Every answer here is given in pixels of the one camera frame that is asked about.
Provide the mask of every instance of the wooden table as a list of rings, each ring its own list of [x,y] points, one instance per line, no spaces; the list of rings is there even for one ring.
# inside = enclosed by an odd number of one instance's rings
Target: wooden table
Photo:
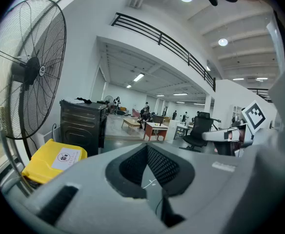
[[[161,126],[160,126],[159,123],[153,123],[153,122],[147,122],[145,124],[147,124],[147,126],[146,126],[146,131],[144,133],[143,139],[147,135],[149,137],[148,141],[150,141],[151,136],[157,136],[157,140],[159,140],[159,136],[162,136],[163,141],[165,140],[165,136],[167,133],[168,126],[165,126],[163,124],[161,124]]]
[[[136,121],[136,119],[124,118],[123,123],[122,123],[122,127],[123,127],[124,123],[127,124],[128,127],[140,127],[140,124]]]
[[[182,136],[182,137],[184,137],[185,135],[187,135],[188,130],[189,130],[189,128],[186,127],[184,124],[178,124],[177,127],[176,127],[174,139],[176,139],[176,136]]]

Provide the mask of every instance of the white ceiling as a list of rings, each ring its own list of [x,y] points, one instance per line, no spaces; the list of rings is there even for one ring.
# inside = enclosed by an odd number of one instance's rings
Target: white ceiling
[[[256,77],[267,77],[262,86],[270,86],[279,75],[276,53],[266,29],[272,10],[263,2],[219,0],[214,7],[208,0],[130,0],[132,7],[144,3],[162,3],[177,12],[198,30],[218,57],[227,79],[244,78],[243,86],[252,87]],[[221,47],[218,40],[226,38]]]
[[[165,95],[161,99],[172,102],[189,101],[205,103],[205,93],[197,88],[191,80],[161,66],[155,61],[137,54],[131,50],[112,44],[100,43],[102,65],[109,70],[110,82],[126,88],[131,88],[151,96]],[[143,73],[144,77],[138,81],[134,79]],[[175,93],[187,93],[187,96],[174,96]]]

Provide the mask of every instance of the black railing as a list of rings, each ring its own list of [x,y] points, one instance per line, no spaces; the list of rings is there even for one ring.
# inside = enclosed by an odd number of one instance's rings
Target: black railing
[[[252,92],[256,93],[259,97],[263,98],[269,103],[272,103],[270,96],[268,95],[268,89],[264,88],[248,88]]]
[[[121,13],[116,13],[116,16],[117,17],[111,26],[117,25],[126,29],[130,29],[154,40],[158,45],[164,46],[168,50],[172,51],[175,55],[180,57],[183,61],[185,61],[188,66],[196,70],[199,75],[207,82],[207,84],[209,84],[215,91],[215,79],[211,77],[211,75],[191,53],[189,53],[173,38],[169,37],[167,34],[151,26],[150,24],[136,18]]]

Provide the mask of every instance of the yellow plastic bin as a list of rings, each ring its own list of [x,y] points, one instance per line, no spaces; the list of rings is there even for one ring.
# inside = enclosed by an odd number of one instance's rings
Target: yellow plastic bin
[[[65,169],[81,159],[87,158],[87,152],[79,146],[67,145],[48,140],[32,156],[22,175],[45,184]]]

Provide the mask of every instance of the chair base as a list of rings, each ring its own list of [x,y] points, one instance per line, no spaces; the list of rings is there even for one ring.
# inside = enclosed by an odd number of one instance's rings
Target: chair base
[[[193,151],[193,152],[197,152],[197,153],[201,153],[200,150],[196,150],[195,146],[187,146],[187,147],[180,147],[180,149],[184,149],[184,150],[189,150],[189,151]]]

